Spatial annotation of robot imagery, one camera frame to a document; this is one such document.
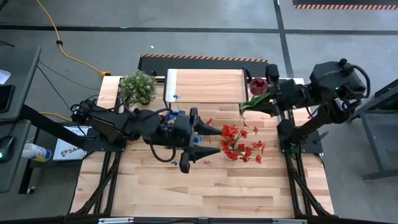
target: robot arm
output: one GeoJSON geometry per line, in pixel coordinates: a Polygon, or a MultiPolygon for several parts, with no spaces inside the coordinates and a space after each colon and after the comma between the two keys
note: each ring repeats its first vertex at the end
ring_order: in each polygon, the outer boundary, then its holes
{"type": "Polygon", "coordinates": [[[362,98],[369,97],[370,80],[366,72],[357,65],[339,62],[326,62],[315,65],[310,75],[311,83],[298,85],[293,79],[279,83],[277,65],[268,65],[266,73],[270,84],[269,93],[273,102],[259,103],[246,110],[262,111],[272,116],[286,110],[318,106],[317,115],[300,127],[292,128],[289,122],[281,121],[278,131],[286,144],[296,145],[324,124],[343,123],[362,98]],[[365,77],[365,86],[357,76],[355,69],[365,77]]]}
{"type": "Polygon", "coordinates": [[[71,116],[78,124],[91,126],[88,131],[90,138],[86,139],[84,150],[123,151],[126,140],[135,141],[140,137],[150,146],[153,155],[161,162],[173,161],[176,150],[183,149],[180,158],[180,170],[188,173],[189,161],[216,154],[220,149],[202,147],[194,143],[195,133],[199,135],[220,135],[221,131],[206,125],[198,116],[197,108],[192,108],[190,114],[184,111],[172,111],[173,121],[167,121],[159,111],[139,110],[116,113],[96,105],[95,100],[85,100],[75,105],[71,116]],[[157,156],[153,145],[171,147],[172,157],[164,160],[157,156]]]}

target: blue clip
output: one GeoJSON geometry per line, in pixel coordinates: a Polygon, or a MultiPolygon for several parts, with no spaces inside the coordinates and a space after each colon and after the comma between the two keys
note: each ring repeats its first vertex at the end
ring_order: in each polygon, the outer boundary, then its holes
{"type": "Polygon", "coordinates": [[[203,140],[203,135],[193,137],[193,143],[195,143],[195,144],[200,144],[202,142],[202,140],[203,140]]]}

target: concrete floor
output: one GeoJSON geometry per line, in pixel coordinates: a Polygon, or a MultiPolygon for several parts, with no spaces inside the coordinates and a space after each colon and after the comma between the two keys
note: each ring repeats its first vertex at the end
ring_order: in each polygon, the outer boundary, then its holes
{"type": "MultiPolygon", "coordinates": [[[[362,66],[372,81],[372,93],[397,75],[396,35],[286,35],[289,55],[283,55],[273,0],[42,0],[57,25],[108,27],[244,28],[233,32],[61,32],[65,50],[100,70],[127,75],[137,68],[140,54],[214,55],[266,58],[288,75],[308,81],[315,63],[347,58],[362,66]]],[[[285,29],[398,30],[398,11],[300,10],[291,0],[279,0],[285,29]]],[[[35,1],[13,0],[0,12],[0,24],[49,25],[35,1]]],[[[0,30],[0,39],[14,45],[40,45],[40,61],[74,81],[99,88],[101,77],[65,58],[52,31],[0,30]]],[[[69,105],[98,90],[88,90],[44,69],[69,105]]],[[[26,103],[38,111],[69,116],[42,74],[37,72],[26,103]]],[[[345,218],[398,222],[398,177],[364,183],[362,175],[377,171],[362,124],[327,125],[321,131],[326,175],[335,213],[345,218]]],[[[15,182],[25,166],[22,161],[15,182]]],[[[78,166],[35,170],[33,195],[16,195],[16,187],[0,195],[0,220],[66,214],[73,198],[78,166]]]]}

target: orange warning stripe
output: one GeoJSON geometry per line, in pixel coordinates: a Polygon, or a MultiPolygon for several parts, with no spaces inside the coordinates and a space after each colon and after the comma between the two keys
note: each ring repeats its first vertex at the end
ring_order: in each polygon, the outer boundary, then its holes
{"type": "Polygon", "coordinates": [[[140,57],[186,58],[186,59],[207,59],[207,60],[234,60],[234,61],[240,61],[240,62],[268,62],[268,60],[266,60],[266,59],[258,59],[258,58],[232,58],[232,57],[164,55],[164,54],[142,54],[140,57]]]}
{"type": "Polygon", "coordinates": [[[396,5],[330,5],[330,4],[298,4],[296,9],[364,9],[364,10],[397,10],[396,5]]]}

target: potted plant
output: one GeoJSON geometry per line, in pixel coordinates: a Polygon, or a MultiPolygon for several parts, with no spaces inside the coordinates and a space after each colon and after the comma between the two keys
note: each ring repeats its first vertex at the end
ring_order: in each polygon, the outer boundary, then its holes
{"type": "Polygon", "coordinates": [[[119,91],[123,96],[129,96],[128,103],[148,105],[156,97],[156,79],[140,70],[127,75],[121,81],[119,91]]]}

